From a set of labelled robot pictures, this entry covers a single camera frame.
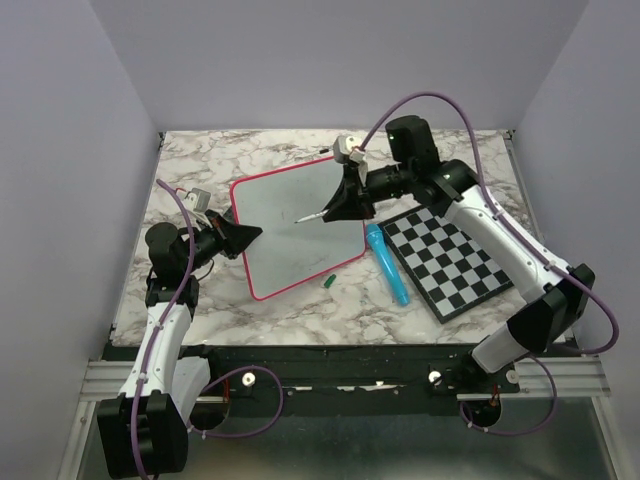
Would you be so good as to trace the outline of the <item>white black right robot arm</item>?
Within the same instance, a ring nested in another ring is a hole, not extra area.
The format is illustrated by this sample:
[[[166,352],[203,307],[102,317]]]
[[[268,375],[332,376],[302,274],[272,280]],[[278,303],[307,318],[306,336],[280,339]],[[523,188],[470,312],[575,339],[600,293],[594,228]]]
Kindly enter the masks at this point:
[[[528,353],[540,354],[584,313],[594,272],[542,249],[523,227],[507,228],[510,216],[492,196],[484,196],[478,175],[460,160],[439,157],[429,124],[408,115],[385,126],[393,165],[371,170],[359,140],[340,135],[333,155],[343,168],[336,193],[323,209],[324,222],[368,220],[375,205],[410,194],[432,213],[469,235],[504,271],[525,301],[505,325],[483,339],[461,365],[460,379],[480,392],[497,371]]]

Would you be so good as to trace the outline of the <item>green marker cap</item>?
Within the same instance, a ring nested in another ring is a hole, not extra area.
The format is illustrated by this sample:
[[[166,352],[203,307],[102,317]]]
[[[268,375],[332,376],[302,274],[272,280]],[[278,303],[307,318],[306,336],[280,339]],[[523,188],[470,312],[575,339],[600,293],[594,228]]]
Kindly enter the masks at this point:
[[[333,282],[335,281],[335,279],[336,279],[336,275],[335,275],[335,274],[330,275],[330,276],[326,279],[326,281],[324,282],[323,287],[324,287],[325,289],[330,288],[330,287],[331,287],[331,285],[333,284]]]

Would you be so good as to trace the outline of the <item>pink framed whiteboard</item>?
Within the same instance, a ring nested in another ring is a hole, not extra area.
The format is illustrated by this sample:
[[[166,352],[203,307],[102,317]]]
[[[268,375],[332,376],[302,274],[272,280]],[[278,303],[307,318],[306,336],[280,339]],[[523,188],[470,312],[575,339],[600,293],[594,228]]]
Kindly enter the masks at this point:
[[[262,229],[242,254],[255,300],[271,298],[364,255],[361,221],[299,221],[326,205],[341,177],[341,166],[325,157],[232,184],[236,222]]]

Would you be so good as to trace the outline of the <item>white whiteboard marker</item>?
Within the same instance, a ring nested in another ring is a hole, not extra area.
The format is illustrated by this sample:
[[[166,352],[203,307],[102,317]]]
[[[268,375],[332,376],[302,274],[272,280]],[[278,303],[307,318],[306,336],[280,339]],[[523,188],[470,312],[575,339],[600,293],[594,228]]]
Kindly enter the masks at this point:
[[[322,210],[320,212],[304,216],[304,217],[296,220],[294,223],[295,224],[300,224],[300,223],[305,223],[305,222],[309,222],[309,221],[313,221],[313,220],[317,220],[317,219],[322,219],[326,215],[327,212],[328,212],[328,210]]]

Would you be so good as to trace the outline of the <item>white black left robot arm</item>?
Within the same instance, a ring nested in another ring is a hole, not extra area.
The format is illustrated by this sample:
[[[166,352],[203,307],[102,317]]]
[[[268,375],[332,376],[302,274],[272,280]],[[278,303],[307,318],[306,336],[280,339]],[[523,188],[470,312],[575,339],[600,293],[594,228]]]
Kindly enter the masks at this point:
[[[152,269],[146,280],[144,337],[117,396],[101,401],[97,413],[113,479],[182,471],[197,397],[221,385],[222,372],[210,359],[181,354],[199,300],[193,273],[218,254],[237,258],[262,230],[213,210],[204,216],[194,228],[161,222],[145,235]]]

